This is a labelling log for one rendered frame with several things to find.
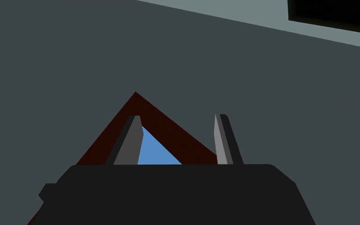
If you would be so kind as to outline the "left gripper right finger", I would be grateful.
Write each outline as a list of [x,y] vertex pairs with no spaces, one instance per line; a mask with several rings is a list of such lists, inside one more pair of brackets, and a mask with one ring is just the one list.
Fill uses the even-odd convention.
[[218,164],[244,164],[230,120],[225,114],[215,115],[214,142]]

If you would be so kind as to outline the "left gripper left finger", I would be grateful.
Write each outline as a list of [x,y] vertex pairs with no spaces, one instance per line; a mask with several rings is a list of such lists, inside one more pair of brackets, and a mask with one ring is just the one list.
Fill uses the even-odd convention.
[[139,115],[130,116],[105,162],[106,165],[136,165],[143,141],[143,127]]

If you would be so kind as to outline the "black framed picture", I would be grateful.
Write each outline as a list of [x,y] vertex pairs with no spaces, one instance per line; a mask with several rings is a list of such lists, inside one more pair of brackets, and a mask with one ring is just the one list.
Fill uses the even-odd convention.
[[360,0],[287,0],[290,21],[360,33]]

